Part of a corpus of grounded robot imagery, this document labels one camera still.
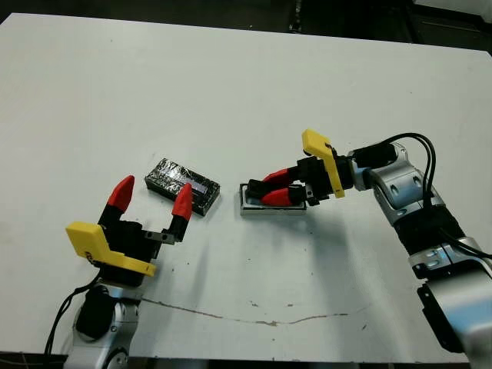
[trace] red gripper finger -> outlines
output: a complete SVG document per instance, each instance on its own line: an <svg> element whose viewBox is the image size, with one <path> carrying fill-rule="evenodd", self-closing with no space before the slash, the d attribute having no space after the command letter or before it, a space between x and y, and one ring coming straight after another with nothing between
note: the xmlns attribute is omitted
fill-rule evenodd
<svg viewBox="0 0 492 369"><path fill-rule="evenodd" d="M179 215L189 221L191 217L192 199L191 184L187 183L179 191L175 200L175 206L172 208L171 213L173 215Z"/></svg>
<svg viewBox="0 0 492 369"><path fill-rule="evenodd" d="M261 198L261 202L265 205L269 206L291 206L292 202L289 198L289 189L281 188L280 190L275 190L272 192L268 192L263 198Z"/></svg>
<svg viewBox="0 0 492 369"><path fill-rule="evenodd" d="M130 204L134 183L135 177L133 175L129 175L123 181L118 183L108 199L108 205L115 206L125 212Z"/></svg>

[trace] black wire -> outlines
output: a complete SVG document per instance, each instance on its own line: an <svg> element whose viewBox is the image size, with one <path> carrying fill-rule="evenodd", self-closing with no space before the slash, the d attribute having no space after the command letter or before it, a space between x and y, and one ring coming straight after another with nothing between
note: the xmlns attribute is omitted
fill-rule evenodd
<svg viewBox="0 0 492 369"><path fill-rule="evenodd" d="M424 201L424 207L428 208L431 206L432 182L434 180L434 172L436 171L436 151L434 150L434 146L432 145L431 140L429 140L424 135L421 135L420 133L413 132L401 133L399 135L389 137L375 145L389 144L401 138L413 138L419 141L424 146L425 151L427 152L427 165L422 181L422 198Z"/></svg>
<svg viewBox="0 0 492 369"><path fill-rule="evenodd" d="M481 250L477 250L476 248L472 248L471 246L464 244L460 240L457 240L449 233L447 233L443 228L439 228L439 233L443 238L456 248L459 248L461 251L465 251L465 254L471 254L471 256L476 256L479 258L492 259L492 254L488 254L487 252L483 252Z"/></svg>
<svg viewBox="0 0 492 369"><path fill-rule="evenodd" d="M58 309L58 313L56 314L55 321L53 322L52 329L49 332L48 340L46 341L45 353L44 353L45 366L48 366L50 364L49 359L52 355L52 348L53 348L53 341L55 340L56 327L58 326L58 322L60 321L60 319L62 319L63 314L70 307L72 298L77 294L81 294L82 292L85 292L90 288L92 288L95 285L95 283L98 281L100 276L101 276L101 270L99 270L98 274L95 276L95 278L92 281L90 281L85 286L74 289L74 291L69 296L67 296L67 298L64 299L63 302L61 303L61 306Z"/></svg>

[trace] white tabletop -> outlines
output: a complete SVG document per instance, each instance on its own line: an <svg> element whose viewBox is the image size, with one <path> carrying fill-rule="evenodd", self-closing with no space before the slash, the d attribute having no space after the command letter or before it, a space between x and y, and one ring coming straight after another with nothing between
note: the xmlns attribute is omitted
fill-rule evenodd
<svg viewBox="0 0 492 369"><path fill-rule="evenodd" d="M141 304L132 355L465 361L437 343L421 283L369 191L301 217L239 215L239 184L295 165L305 128L340 154L424 133L437 190L492 251L485 52L11 15L0 25L0 350L42 351L62 299L95 274L64 227L97 222L124 176L137 178L125 218L169 224L172 203L143 177L170 158L217 181L221 196L182 244L161 249L145 298L165 306ZM423 168L424 150L405 145ZM54 351L66 350L80 303Z"/></svg>

